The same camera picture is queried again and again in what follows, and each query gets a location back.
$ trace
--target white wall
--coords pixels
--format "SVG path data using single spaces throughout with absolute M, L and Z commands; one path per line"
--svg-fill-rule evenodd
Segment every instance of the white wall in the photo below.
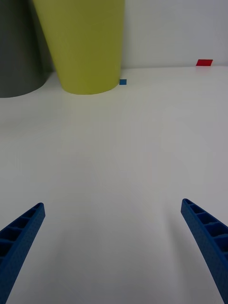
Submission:
M 228 64 L 227 0 L 126 0 L 124 67 Z

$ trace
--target red rectangular marker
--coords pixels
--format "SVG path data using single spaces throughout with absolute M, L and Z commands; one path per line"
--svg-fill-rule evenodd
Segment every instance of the red rectangular marker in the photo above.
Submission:
M 212 59 L 199 59 L 196 66 L 197 67 L 210 67 L 212 64 L 213 60 Z

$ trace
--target yellow-green cylinder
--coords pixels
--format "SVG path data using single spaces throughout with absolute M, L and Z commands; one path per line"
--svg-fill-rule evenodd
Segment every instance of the yellow-green cylinder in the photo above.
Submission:
M 33 0 L 64 90 L 97 94 L 118 85 L 124 0 Z

